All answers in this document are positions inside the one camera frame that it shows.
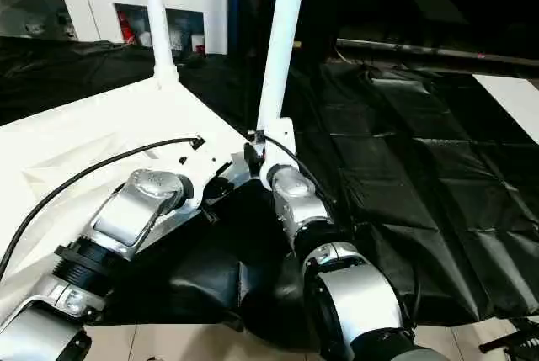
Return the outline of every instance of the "black plastic sheet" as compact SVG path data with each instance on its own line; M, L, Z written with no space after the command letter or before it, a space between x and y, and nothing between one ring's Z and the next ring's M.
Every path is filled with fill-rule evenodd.
M178 57L180 79L241 132L260 71ZM152 73L152 53L106 43L0 39L0 124ZM418 323L454 326L539 312L539 147L470 76L291 67L284 115L300 158L339 199L338 217ZM246 326L312 346L299 273L257 182L133 262L104 324Z

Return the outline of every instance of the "black ribbed connector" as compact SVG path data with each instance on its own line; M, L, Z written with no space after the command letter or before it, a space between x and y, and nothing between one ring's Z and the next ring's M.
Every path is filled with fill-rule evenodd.
M115 275L127 263L86 237L79 237L68 247L59 246L55 254L61 257L52 272L55 276L98 296L110 292Z
M300 263L317 247L331 242L349 242L348 235L335 224L325 220L315 220L301 228L294 238L293 249Z

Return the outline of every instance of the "robotic arm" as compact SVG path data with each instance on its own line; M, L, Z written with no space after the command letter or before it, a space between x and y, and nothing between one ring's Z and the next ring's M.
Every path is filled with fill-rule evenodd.
M204 188L232 159L198 145L182 173L135 170L0 325L2 361L78 361L90 349L83 325L96 320L107 294L156 221L197 211Z
M295 150L290 119L276 120L259 135L254 148L248 146L255 152L249 162L263 162L260 181L272 191L275 213L302 267L304 297L322 355L328 360L445 360L414 345L403 329L391 285L334 224L313 181L283 150ZM197 211L205 186L232 160L216 160L218 155L208 149L206 145L195 152L197 172L188 167L180 174L134 171L86 231L67 247L58 247L61 261L0 326L2 361L84 359L91 339L83 325L99 317L118 274L157 219L173 211Z
M290 151L295 150L290 119L265 129ZM273 192L275 213L302 266L307 310L328 360L442 361L439 353L416 346L403 329L392 286L334 224L312 180L275 143L266 143L262 184Z

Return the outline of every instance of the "black cable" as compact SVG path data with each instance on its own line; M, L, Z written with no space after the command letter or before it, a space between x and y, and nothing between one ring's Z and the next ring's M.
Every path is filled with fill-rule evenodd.
M421 279L419 278L419 269L416 262L412 266L414 271L414 308L412 310L412 323L417 326L417 318L419 312L419 302L421 301Z
M82 170L80 173L77 173L75 176L61 184L60 186L56 187L54 190L52 190L50 193L47 194L46 197L44 197L29 213L26 215L26 218L24 218L23 222L20 224L19 228L17 228L15 234L13 235L13 238L11 239L11 242L8 245L8 248L6 249L6 252L3 254L2 261L0 261L0 281L2 281L3 275L6 273L6 269L8 268L8 263L11 257L13 256L13 252L15 250L15 247L17 246L17 243L19 243L19 240L21 236L23 235L24 231L28 227L29 223L35 218L35 216L43 210L43 208L49 204L59 193L61 193L63 190L71 186L73 183L75 183L77 180L83 178L84 176L90 174L94 170L97 170L103 166L107 166L110 163L119 161L120 159L124 159L126 157L130 157L132 155L135 155L140 152L147 151L148 149L157 148L159 146L164 145L171 145L171 144L178 144L180 142L196 142L199 141L199 138L174 138L172 140L165 140L165 141L159 141L154 142L150 145L141 146L140 148L132 149L130 151L121 153L119 155L110 157L109 159L105 159L104 161L98 162L95 165L92 165L90 167L87 167L86 169Z
M273 138L271 138L270 136L267 136L265 135L264 138L271 142L272 144L274 144L275 146L279 147L286 155L288 155L289 157L291 157L294 162L297 163L297 166L300 167L300 170L302 170L308 178L311 179L312 183L315 185L315 187L317 188L317 190L320 192L320 194L323 196L323 198L325 199L325 201L328 202L328 204L330 205L334 205L337 201L333 198L333 196L331 194L328 193L328 191L322 186L322 184L320 184L320 182L317 180L317 178L314 176L314 174L311 173L311 171L309 170L309 168L307 167L307 165L305 163L303 163L290 149L288 149L286 146L284 146L283 144L281 144L280 142L274 140Z

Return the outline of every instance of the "tiled floor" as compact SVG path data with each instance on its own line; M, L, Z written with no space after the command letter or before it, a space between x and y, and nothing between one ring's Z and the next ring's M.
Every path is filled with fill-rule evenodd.
M459 327L419 326L416 343L444 354L450 361L505 361L502 350L481 354L478 345L514 329L490 319ZM92 327L86 361L320 361L316 354L287 353L248 333L220 325L143 325Z

